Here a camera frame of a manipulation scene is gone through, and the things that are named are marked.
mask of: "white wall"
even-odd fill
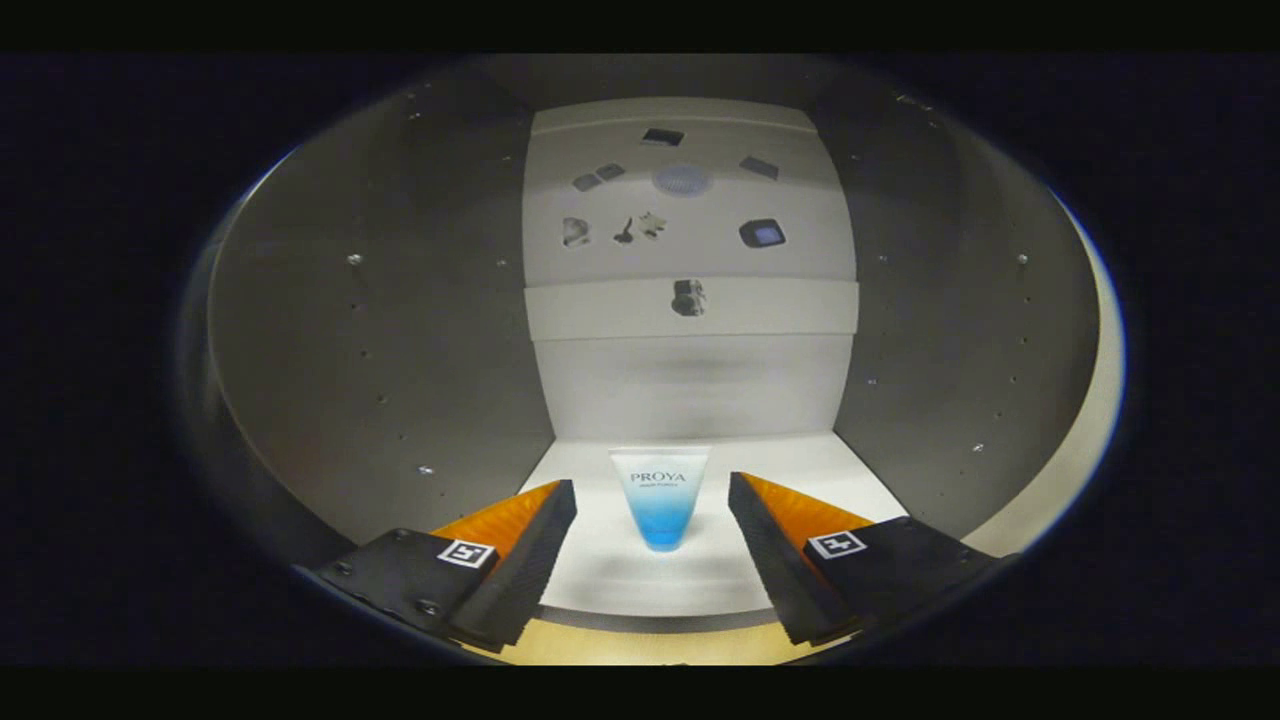
[[[649,128],[685,133],[641,143]],[[780,168],[777,181],[739,167]],[[579,176],[626,170],[582,192]],[[710,173],[695,199],[653,184],[669,164]],[[639,217],[666,220],[657,240]],[[591,241],[564,247],[566,217]],[[634,241],[620,245],[627,218]],[[786,242],[748,247],[739,228],[774,219]],[[525,167],[530,329],[561,439],[759,437],[831,430],[856,332],[845,195],[804,113],[696,97],[558,108],[534,118]],[[673,281],[700,279],[707,313],[671,309]]]

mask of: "black background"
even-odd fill
[[[1094,231],[1137,345],[1103,483],[989,592],[886,664],[1276,662],[1261,441],[1277,69],[1248,54],[874,54],[1025,152]],[[10,398],[0,659],[401,665],[436,659],[289,585],[200,495],[172,433],[173,310],[223,213],[283,152],[435,56],[0,60]]]

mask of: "white shelf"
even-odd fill
[[[529,331],[534,342],[858,332],[855,282],[701,277],[707,313],[681,316],[671,309],[677,279],[686,278],[529,288]]]
[[[694,618],[772,607],[742,533],[728,509],[733,470],[829,502],[872,521],[906,515],[879,479],[835,433],[710,445],[701,493],[684,544],[657,553],[631,518],[609,450],[634,442],[556,441],[521,492],[568,478],[577,518],[570,527],[541,602],[579,612]]]

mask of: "small metal object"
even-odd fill
[[[627,224],[626,227],[622,228],[622,232],[613,236],[614,242],[618,242],[620,245],[631,245],[631,241],[634,241],[635,238],[631,237],[630,231],[631,231],[631,218],[627,218]]]

